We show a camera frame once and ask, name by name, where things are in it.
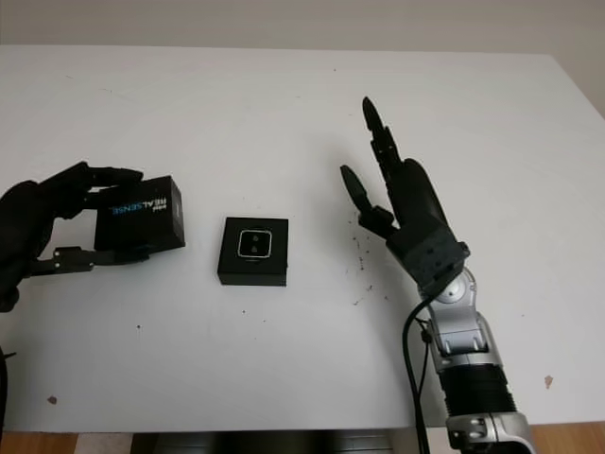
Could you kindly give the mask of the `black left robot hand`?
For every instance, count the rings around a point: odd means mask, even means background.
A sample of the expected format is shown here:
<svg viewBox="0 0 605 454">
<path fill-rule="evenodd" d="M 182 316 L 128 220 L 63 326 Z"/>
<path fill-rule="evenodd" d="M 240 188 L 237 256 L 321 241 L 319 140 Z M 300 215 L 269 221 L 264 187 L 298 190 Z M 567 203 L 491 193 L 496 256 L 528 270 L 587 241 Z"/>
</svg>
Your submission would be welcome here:
<svg viewBox="0 0 605 454">
<path fill-rule="evenodd" d="M 71 166 L 37 183 L 17 183 L 1 197 L 1 311 L 19 300 L 18 286 L 48 244 L 57 218 L 110 206 L 110 192 L 130 189 L 143 180 L 138 170 Z"/>
</svg>

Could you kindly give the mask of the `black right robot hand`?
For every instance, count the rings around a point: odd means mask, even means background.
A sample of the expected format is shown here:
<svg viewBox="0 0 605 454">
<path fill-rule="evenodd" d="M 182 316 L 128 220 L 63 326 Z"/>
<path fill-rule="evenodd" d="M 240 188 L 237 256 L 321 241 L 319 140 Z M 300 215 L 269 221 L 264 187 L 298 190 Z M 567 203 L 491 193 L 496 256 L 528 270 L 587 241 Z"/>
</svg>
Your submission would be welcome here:
<svg viewBox="0 0 605 454">
<path fill-rule="evenodd" d="M 424 168 L 412 158 L 400 157 L 389 126 L 383 123 L 367 96 L 362 100 L 362 111 L 367 129 L 372 134 L 371 148 L 385 181 L 392 209 L 389 211 L 372 204 L 359 177 L 349 166 L 343 165 L 340 174 L 358 210 L 359 225 L 388 238 L 399 229 L 428 217 L 446 224 L 447 219 Z"/>
</svg>

